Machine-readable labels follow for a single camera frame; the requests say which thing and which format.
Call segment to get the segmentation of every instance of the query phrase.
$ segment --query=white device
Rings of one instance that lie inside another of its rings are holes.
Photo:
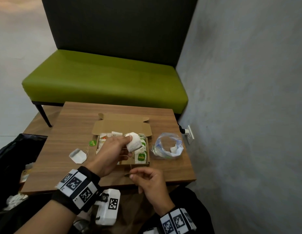
[[[114,225],[117,218],[120,197],[121,193],[119,190],[107,189],[102,192],[102,199],[96,201],[94,204],[99,206],[96,215],[97,225]]]

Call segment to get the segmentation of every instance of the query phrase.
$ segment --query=cardboard box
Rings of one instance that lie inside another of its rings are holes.
[[[111,113],[99,113],[99,120],[94,123],[92,134],[100,135],[101,133],[111,133],[112,131],[121,132],[123,135],[130,132],[135,132],[137,134],[144,134],[146,137],[152,135],[151,127],[146,121],[149,120],[148,117],[133,114],[111,114]],[[99,136],[97,138],[97,146],[99,145]],[[147,162],[146,164],[135,164],[134,158],[129,158],[127,161],[121,161],[118,166],[132,168],[149,166],[150,165],[150,155],[149,155],[149,144],[148,138],[146,138],[146,149],[147,149]]]

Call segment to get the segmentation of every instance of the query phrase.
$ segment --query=right hand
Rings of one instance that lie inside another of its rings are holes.
[[[165,215],[175,207],[169,197],[163,171],[139,167],[132,169],[130,173],[130,179],[139,186],[139,193],[145,193],[159,216]]]

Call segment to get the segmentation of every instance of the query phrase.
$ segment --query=wall outlet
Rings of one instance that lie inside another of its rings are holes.
[[[187,137],[188,143],[191,144],[192,141],[194,141],[194,136],[193,136],[190,126],[188,126],[188,131],[186,130],[185,136]]]

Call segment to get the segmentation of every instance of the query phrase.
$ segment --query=wooden table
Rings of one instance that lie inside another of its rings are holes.
[[[98,113],[148,116],[153,133],[149,137],[149,147],[155,143],[157,137],[163,132],[175,133],[181,137],[171,109],[66,102],[36,160],[31,174],[22,188],[22,193],[31,194],[54,190],[54,186],[71,169],[77,169],[80,166],[75,164],[68,155],[76,148],[87,149],[89,141],[96,139],[91,131],[94,122],[98,120]],[[89,146],[87,161],[90,161],[94,156],[95,147]],[[181,156],[176,160],[158,160],[151,156],[150,167],[162,169],[165,174],[165,181],[169,183],[189,183],[196,180],[185,146]],[[110,175],[103,177],[99,185],[102,187],[119,187],[133,184],[128,177],[124,176],[129,170],[127,168],[116,168]]]

